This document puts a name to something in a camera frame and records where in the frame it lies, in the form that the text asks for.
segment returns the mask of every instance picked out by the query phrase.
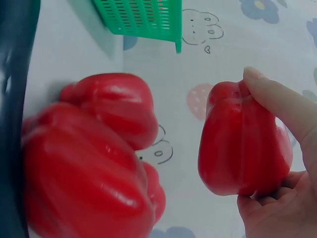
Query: finger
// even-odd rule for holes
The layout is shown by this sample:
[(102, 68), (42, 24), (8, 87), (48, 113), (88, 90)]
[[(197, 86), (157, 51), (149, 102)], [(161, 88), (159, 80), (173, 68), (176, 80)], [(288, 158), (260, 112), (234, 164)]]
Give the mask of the finger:
[(288, 194), (290, 191), (292, 191), (289, 187), (281, 187), (276, 192), (274, 192), (271, 197), (274, 198), (274, 200), (279, 200), (284, 195)]
[(298, 181), (303, 177), (304, 174), (306, 174), (306, 171), (301, 171), (301, 172), (290, 172), (286, 179), (284, 180), (282, 186), (283, 187), (288, 187), (288, 188), (295, 188), (297, 185)]
[(276, 199), (274, 199), (273, 197), (264, 197), (264, 198), (258, 199), (258, 202), (262, 206), (265, 206), (265, 205), (268, 205), (270, 203), (276, 202)]
[(261, 204), (258, 201), (250, 197), (241, 195), (238, 196), (237, 204), (239, 208), (239, 213), (243, 220), (248, 218), (252, 213), (262, 208)]
[(317, 128), (317, 105), (302, 95), (246, 67), (244, 81), (254, 99), (280, 118), (300, 144)]

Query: hand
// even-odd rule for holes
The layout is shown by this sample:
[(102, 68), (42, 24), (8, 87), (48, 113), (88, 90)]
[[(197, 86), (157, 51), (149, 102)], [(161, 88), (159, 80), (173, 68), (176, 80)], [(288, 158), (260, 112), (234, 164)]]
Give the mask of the hand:
[(263, 107), (279, 117), (301, 145), (307, 171), (290, 172), (268, 197), (239, 196), (247, 238), (317, 237), (317, 104), (285, 86), (245, 68), (244, 80)]

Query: basket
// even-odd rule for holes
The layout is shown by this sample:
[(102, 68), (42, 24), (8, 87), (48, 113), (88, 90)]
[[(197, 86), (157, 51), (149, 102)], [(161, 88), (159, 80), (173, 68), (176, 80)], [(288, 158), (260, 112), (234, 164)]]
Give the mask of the basket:
[(182, 0), (93, 0), (113, 34), (176, 44), (182, 50)]

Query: red bell pepper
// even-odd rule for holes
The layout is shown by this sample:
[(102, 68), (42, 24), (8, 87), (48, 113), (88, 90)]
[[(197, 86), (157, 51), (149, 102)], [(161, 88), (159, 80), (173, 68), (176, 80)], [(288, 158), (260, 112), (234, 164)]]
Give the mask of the red bell pepper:
[(251, 96), (244, 81), (211, 90), (199, 149), (201, 179), (217, 195), (267, 195), (288, 175), (287, 130)]
[(158, 134), (148, 85), (127, 73), (84, 78), (66, 86), (60, 100), (80, 106), (117, 132), (134, 150), (152, 145)]
[(146, 238), (165, 207), (148, 168), (112, 129), (55, 103), (24, 126), (25, 207), (43, 238)]

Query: fingernail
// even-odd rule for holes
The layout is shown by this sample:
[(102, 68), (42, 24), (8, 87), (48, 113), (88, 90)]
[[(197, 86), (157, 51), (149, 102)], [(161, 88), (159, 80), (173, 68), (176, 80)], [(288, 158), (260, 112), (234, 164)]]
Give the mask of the fingernail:
[(265, 78), (265, 76), (257, 69), (248, 66), (244, 68), (243, 78), (247, 80), (256, 80)]

